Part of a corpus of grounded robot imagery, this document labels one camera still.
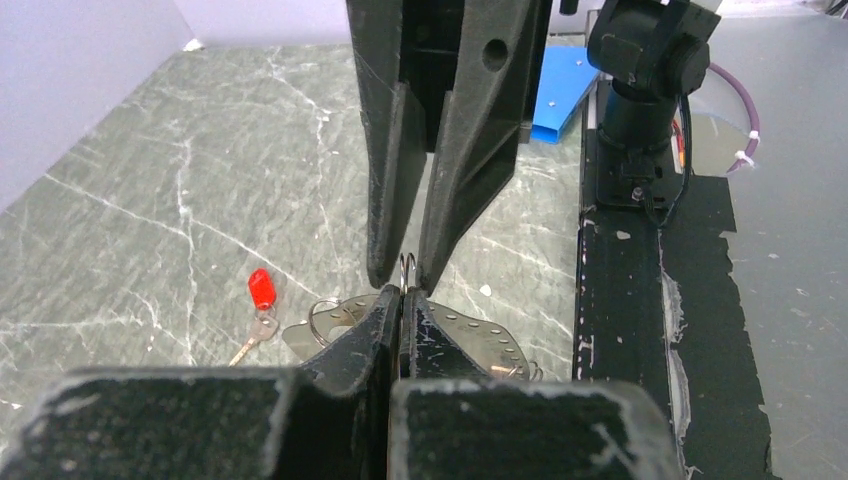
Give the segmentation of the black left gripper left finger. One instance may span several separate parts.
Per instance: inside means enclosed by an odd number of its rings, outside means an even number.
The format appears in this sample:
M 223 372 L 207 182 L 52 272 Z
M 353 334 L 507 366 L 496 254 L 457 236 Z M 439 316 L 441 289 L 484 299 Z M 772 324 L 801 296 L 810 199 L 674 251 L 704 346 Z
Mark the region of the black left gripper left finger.
M 398 288 L 296 367 L 87 368 L 48 389 L 5 479 L 384 479 Z

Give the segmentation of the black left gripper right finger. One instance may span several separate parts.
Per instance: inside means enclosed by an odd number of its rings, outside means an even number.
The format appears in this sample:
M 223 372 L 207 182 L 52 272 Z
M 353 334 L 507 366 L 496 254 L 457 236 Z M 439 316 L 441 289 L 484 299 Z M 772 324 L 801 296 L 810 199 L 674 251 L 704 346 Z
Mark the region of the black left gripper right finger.
M 623 381 L 467 378 L 433 368 L 422 347 L 444 338 L 417 289 L 403 313 L 415 332 L 410 377 L 391 394 L 393 479 L 680 479 L 668 419 Z

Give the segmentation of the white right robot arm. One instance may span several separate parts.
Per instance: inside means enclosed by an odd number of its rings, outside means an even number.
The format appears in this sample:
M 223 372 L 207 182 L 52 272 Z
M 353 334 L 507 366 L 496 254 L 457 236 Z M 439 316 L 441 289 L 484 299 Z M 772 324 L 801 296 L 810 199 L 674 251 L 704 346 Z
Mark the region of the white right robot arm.
M 430 179 L 418 284 L 437 286 L 459 240 L 511 179 L 530 136 L 551 16 L 547 1 L 350 1 L 368 155 L 366 272 L 385 285 L 419 182 Z M 703 83 L 719 23 L 704 1 L 607 1 L 588 62 L 613 81 L 602 124 L 648 151 Z

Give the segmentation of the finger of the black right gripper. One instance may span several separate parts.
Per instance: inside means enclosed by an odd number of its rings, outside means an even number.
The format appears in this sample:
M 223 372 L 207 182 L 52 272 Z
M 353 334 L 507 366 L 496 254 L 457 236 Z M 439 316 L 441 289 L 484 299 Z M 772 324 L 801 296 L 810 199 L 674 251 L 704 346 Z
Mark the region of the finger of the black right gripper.
M 368 154 L 366 271 L 390 281 L 426 164 L 425 114 L 402 72 L 404 3 L 346 3 Z
M 467 1 L 421 226 L 418 284 L 433 293 L 459 240 L 511 178 L 526 116 L 541 1 Z

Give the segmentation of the silver key with red tag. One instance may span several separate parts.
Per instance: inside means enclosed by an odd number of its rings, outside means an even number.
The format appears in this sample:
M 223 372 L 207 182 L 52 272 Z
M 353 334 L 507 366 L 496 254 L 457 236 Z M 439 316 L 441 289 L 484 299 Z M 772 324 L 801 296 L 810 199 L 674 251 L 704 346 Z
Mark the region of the silver key with red tag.
M 270 310 L 260 311 L 249 328 L 247 341 L 228 363 L 229 367 L 238 365 L 247 353 L 258 344 L 271 339 L 279 328 L 279 322 Z

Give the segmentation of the red key tag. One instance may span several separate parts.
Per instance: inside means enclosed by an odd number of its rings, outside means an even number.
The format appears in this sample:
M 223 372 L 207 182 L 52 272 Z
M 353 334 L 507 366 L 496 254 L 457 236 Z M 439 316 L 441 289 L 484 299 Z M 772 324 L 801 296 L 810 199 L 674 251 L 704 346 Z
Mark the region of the red key tag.
M 276 300 L 277 292 L 270 273 L 264 268 L 254 270 L 248 278 L 248 290 L 257 310 L 270 310 Z

